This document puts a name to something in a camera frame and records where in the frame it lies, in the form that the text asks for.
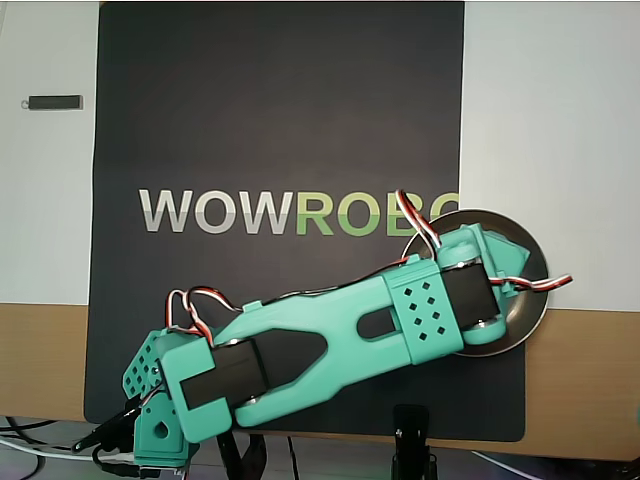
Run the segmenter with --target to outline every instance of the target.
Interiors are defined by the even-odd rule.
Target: printed logo
[[[238,217],[237,205],[242,212],[242,220],[245,230],[249,235],[257,235],[264,227],[263,219],[268,218],[269,227],[273,235],[282,235],[287,227],[287,220],[295,205],[295,229],[297,235],[306,235],[311,228],[317,228],[322,235],[333,235],[334,230],[327,222],[332,215],[337,216],[339,228],[353,237],[370,235],[380,227],[381,218],[385,217],[387,236],[406,237],[414,234],[412,228],[401,228],[398,220],[403,218],[402,212],[396,204],[393,192],[386,195],[384,213],[381,213],[378,200],[366,192],[352,192],[345,195],[339,202],[324,192],[284,192],[279,205],[274,201],[273,193],[262,191],[258,195],[255,210],[249,192],[238,192],[237,201],[227,192],[211,190],[203,193],[193,203],[193,191],[184,190],[176,209],[174,193],[171,190],[161,190],[155,203],[151,203],[149,190],[140,189],[140,204],[144,214],[145,227],[148,232],[157,232],[160,229],[163,218],[168,217],[171,231],[180,233],[184,231],[189,211],[193,208],[198,227],[206,233],[219,235],[227,232],[236,222]],[[422,197],[415,193],[409,193],[409,198],[419,210],[424,206]],[[459,195],[454,192],[445,193],[436,198],[429,209],[429,217],[434,219],[441,215],[442,209],[447,203],[458,203]],[[220,202],[224,209],[223,219],[216,224],[207,220],[205,209],[210,202]],[[353,225],[349,219],[349,209],[357,202],[362,202],[368,210],[368,220],[363,225]]]

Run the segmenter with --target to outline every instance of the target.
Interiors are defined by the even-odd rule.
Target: cable
[[[104,460],[107,460],[107,457],[100,458],[98,454],[101,451],[102,447],[94,448],[90,458],[93,463],[100,467],[100,470],[105,473],[110,473],[118,477],[134,478],[158,478],[160,476],[160,470],[153,467],[141,467],[128,463],[104,463]]]
[[[20,430],[33,430],[34,428],[46,427],[47,425],[51,425],[52,423],[56,423],[56,421],[45,420],[44,422],[28,423],[26,425],[19,425],[18,428],[20,428]],[[0,427],[0,432],[15,432],[15,431],[16,429],[13,427]]]
[[[227,299],[227,297],[225,297],[222,293],[220,293],[219,290],[216,290],[215,288],[211,288],[211,287],[192,287],[189,290],[187,290],[186,298],[183,297],[183,302],[182,302],[184,307],[187,310],[189,309],[188,307],[193,306],[191,303],[191,295],[193,295],[194,293],[211,297],[217,300],[227,310],[230,310],[232,312],[238,312],[238,313],[242,312],[242,309],[240,307],[236,307],[234,304],[232,304]]]
[[[287,437],[287,443],[289,443],[289,455],[291,455],[291,468],[293,469],[293,479],[300,480],[298,474],[298,460],[296,459],[296,451],[293,449],[293,441],[291,437]]]
[[[24,453],[31,453],[32,455],[38,455],[39,457],[45,458],[57,458],[59,460],[79,460],[83,462],[92,462],[93,458],[85,457],[82,455],[70,455],[66,453],[53,453],[53,452],[43,452],[41,450],[36,450],[34,448],[25,447],[23,445],[18,445],[17,443],[10,442],[8,440],[4,440],[0,438],[0,445],[5,445],[9,448],[13,448],[14,450],[19,450]],[[102,457],[101,460],[116,460],[120,462],[131,462],[133,461],[133,454],[131,453],[117,453],[115,455],[107,455]]]
[[[30,478],[35,477],[42,470],[44,470],[45,464],[46,464],[46,460],[44,458],[36,457],[36,467],[31,471],[31,473],[28,473],[24,477],[20,477],[20,480],[29,480]]]
[[[149,403],[153,397],[155,397],[158,393],[163,392],[163,387],[164,385],[162,383],[159,383],[158,385],[153,387],[149,394],[140,400],[140,408],[146,407],[147,403]]]
[[[18,425],[18,423],[15,421],[15,419],[13,417],[4,417],[7,420],[7,423],[15,430],[16,432],[16,436],[21,438],[22,440],[26,441],[27,443],[30,444],[34,444],[36,443],[35,440],[33,440],[32,438],[30,438],[27,434],[22,433],[22,429],[20,428],[20,425]],[[36,475],[38,475],[42,470],[44,470],[44,467],[47,464],[47,459],[43,458],[43,457],[36,457],[36,466],[35,468],[28,473],[27,475],[25,475],[24,477],[22,477],[20,480],[28,480],[30,478],[35,477]]]
[[[192,325],[189,328],[182,328],[178,325],[173,324],[172,312],[173,312],[173,297],[174,295],[180,295],[181,303],[189,315],[191,317]],[[169,295],[167,295],[167,301],[165,306],[165,325],[167,329],[173,330],[174,332],[188,333],[193,335],[200,335],[201,337],[206,337],[209,345],[213,346],[213,334],[211,333],[211,329],[200,320],[198,317],[197,311],[195,310],[195,306],[191,303],[191,308],[189,304],[186,303],[186,292],[183,290],[171,290]]]
[[[313,290],[294,290],[293,292],[287,292],[287,293],[283,293],[282,295],[278,295],[277,297],[274,297],[270,300],[267,300],[266,302],[262,302],[262,305],[269,305],[271,303],[277,302],[279,300],[284,300],[285,298],[289,298],[289,297],[295,297],[297,295],[304,295],[304,296],[315,296],[315,295],[321,295],[323,293],[327,293],[327,292],[332,292],[333,290],[338,290],[339,288],[345,288],[348,287],[350,285],[353,285],[354,283],[358,283],[361,282],[362,280],[366,280],[367,278],[373,277],[374,275],[377,275],[379,273],[384,272],[385,270],[391,268],[391,267],[396,267],[396,266],[400,266],[403,265],[407,262],[407,260],[409,260],[409,257],[403,257],[400,258],[398,260],[395,260],[391,263],[388,263],[387,265],[385,265],[384,267],[380,267],[376,270],[374,270],[371,273],[368,273],[362,277],[356,278],[355,280],[350,280],[349,282],[346,283],[342,283],[340,285],[334,285],[332,287],[325,287],[325,288],[317,288],[317,289],[313,289]]]
[[[425,220],[425,218],[420,214],[415,205],[409,200],[409,197],[404,192],[404,190],[396,190],[396,202],[400,207],[403,215],[407,219],[407,221],[411,224],[413,228],[415,228],[418,235],[424,240],[425,245],[429,249],[431,253],[431,258],[436,260],[438,258],[437,249],[442,247],[442,242],[440,241],[440,236],[433,229],[431,224]]]
[[[505,283],[513,283],[516,285],[517,290],[532,290],[534,292],[549,292],[556,288],[562,287],[573,281],[571,275],[562,275],[558,278],[546,278],[544,280],[527,280],[521,277],[490,277],[489,281],[491,285],[504,285]]]
[[[543,478],[540,477],[536,477],[534,475],[531,475],[529,473],[525,473],[521,470],[518,470],[517,468],[511,467],[505,463],[502,463],[498,460],[495,460],[491,457],[488,457],[487,455],[480,453],[480,452],[476,452],[475,450],[471,450],[471,453],[473,453],[474,455],[476,455],[477,457],[482,458],[483,460],[486,460],[487,462],[491,462],[494,465],[497,465],[500,468],[504,468],[505,470],[510,471],[511,473],[515,473],[516,475],[520,475],[522,478],[528,478],[529,480],[544,480]]]
[[[7,423],[9,425],[11,425],[11,428],[13,428],[13,431],[16,433],[15,436],[9,436],[9,435],[0,435],[0,437],[2,438],[16,438],[19,440],[24,440],[25,442],[27,442],[30,445],[38,445],[41,447],[49,447],[49,448],[53,448],[55,450],[62,450],[65,452],[70,452],[71,448],[69,447],[61,447],[55,444],[50,444],[47,442],[42,442],[40,440],[36,440],[33,437],[28,436],[26,433],[24,433],[22,430],[24,430],[22,428],[22,425],[18,425],[18,423],[15,421],[15,419],[13,417],[4,417],[7,419]]]

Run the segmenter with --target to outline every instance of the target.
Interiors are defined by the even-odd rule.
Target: mint green robot arm
[[[442,235],[441,241],[437,262],[415,255],[402,266],[321,295],[247,304],[215,336],[213,350],[202,337],[152,332],[123,378],[130,398],[144,397],[161,381],[167,389],[155,395],[136,420],[137,461],[184,463],[189,444],[226,432],[233,419],[242,427],[256,426],[327,401],[355,382],[455,353],[465,343],[484,344],[503,336],[507,298],[517,294],[510,284],[488,286],[497,313],[468,325],[456,317],[443,277],[470,265],[482,265],[487,282],[487,277],[517,276],[529,252],[500,235],[484,232],[480,225],[462,226]],[[375,339],[360,337],[359,319],[381,309],[391,312],[395,331]],[[274,329],[320,334],[327,349],[296,380],[255,398],[233,403],[223,392],[197,404],[189,400],[187,383],[223,368],[216,364],[217,354]],[[158,368],[151,368],[141,382],[140,369],[149,365]],[[159,423],[165,428],[158,428]]]

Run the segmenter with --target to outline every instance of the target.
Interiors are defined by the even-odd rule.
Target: wooden panel
[[[0,412],[84,420],[87,307],[0,304]]]
[[[0,328],[0,413],[82,420],[87,307],[0,304]],[[434,440],[432,444],[530,455],[637,457],[638,338],[640,313],[550,311],[528,344],[524,439],[515,443]],[[392,441],[389,437],[295,435]]]

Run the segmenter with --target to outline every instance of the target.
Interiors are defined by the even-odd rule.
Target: metal base plate
[[[524,228],[513,220],[485,210],[458,210],[431,222],[440,234],[457,229],[461,225],[479,223],[484,230],[494,231],[507,237],[514,243],[527,248],[531,255],[524,266],[521,276],[530,280],[541,280],[549,276],[547,262],[540,245]],[[429,250],[418,235],[409,241],[403,256],[419,253],[429,257]],[[458,355],[468,357],[488,357],[506,352],[524,342],[540,324],[547,308],[548,293],[522,292],[509,304],[507,313],[507,334],[500,340],[486,345],[467,345]]]

